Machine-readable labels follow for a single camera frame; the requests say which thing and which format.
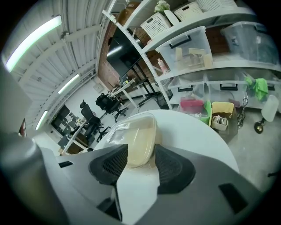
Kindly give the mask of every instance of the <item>fluorescent light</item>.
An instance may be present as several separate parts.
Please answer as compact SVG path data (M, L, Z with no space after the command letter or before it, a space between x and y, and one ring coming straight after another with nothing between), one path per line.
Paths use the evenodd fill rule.
M110 56L116 52L118 52L119 50L121 50L122 46L116 47L114 49L112 49L110 52L107 53L107 56Z
M77 74L75 77L73 77L69 82L67 82L62 88L61 90L58 91L58 93L60 94L61 92L63 92L64 89L67 88L68 85L70 85L74 80L76 80L79 77L79 74Z
M42 26L33 31L24 41L17 47L13 52L8 62L6 63L6 68L11 72L14 66L17 64L22 55L32 46L40 37L48 33L50 30L61 24L61 16L56 16L55 18L44 23Z
M39 127L40 127L42 121L44 120L45 116L47 115L47 113L48 113L48 111L45 110L44 113L43 113L43 115L42 115L42 117L41 117L41 119L39 120L39 122L38 122L38 124L37 124L35 130L38 130L38 129L39 129Z

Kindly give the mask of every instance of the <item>white round table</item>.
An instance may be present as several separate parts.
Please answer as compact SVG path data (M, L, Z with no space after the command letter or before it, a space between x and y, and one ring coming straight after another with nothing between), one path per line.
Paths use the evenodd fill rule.
M239 173L235 158L227 144L203 122L172 110L151 110L136 115L142 113L150 113L156 118L162 135L162 145L215 158ZM106 139L107 135L94 150L103 148ZM158 186L159 173L156 167L147 164L141 168L124 169L117 181L123 223L134 224L145 214L156 201Z

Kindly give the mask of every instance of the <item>yellow cloth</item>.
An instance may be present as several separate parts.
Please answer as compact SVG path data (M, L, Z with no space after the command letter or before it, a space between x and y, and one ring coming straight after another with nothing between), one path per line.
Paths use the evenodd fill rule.
M230 102L213 102L212 103L212 110L214 113L231 113L230 117L232 116L234 104Z

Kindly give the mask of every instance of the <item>desk leg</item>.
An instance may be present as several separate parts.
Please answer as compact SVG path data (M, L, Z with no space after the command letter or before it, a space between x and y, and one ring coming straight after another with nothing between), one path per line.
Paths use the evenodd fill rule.
M139 89L139 91L141 92L141 95L146 98L144 91L141 89L140 86L137 86L137 88Z
M130 100L130 102L135 106L135 108L137 108L137 104L133 101L133 99L129 96L129 94L127 93L127 91L123 90L123 93L125 94L125 96L127 96L127 98Z

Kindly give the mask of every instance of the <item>black office chair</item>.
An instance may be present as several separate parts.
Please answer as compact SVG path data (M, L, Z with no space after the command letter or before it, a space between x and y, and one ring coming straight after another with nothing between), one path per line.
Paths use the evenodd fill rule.
M123 116L125 115L125 111L128 108L119 109L119 106L121 105L121 100L118 100L117 98L110 98L108 95L101 94L97 100L96 105L99 106L102 110L105 110L106 113L113 113L117 112L117 114L114 116L115 122L117 122L117 118L120 114Z
M100 133L100 135L97 138L97 142L99 142L102 139L102 137L107 134L106 130L110 127L107 127L102 132L100 132L100 129L104 127L100 127L101 125L100 118L94 116L88 104L86 104L83 107L83 109L81 110L81 114L86 118L86 120L89 123L89 127L85 132L86 138L88 139L93 132L97 131L98 133Z

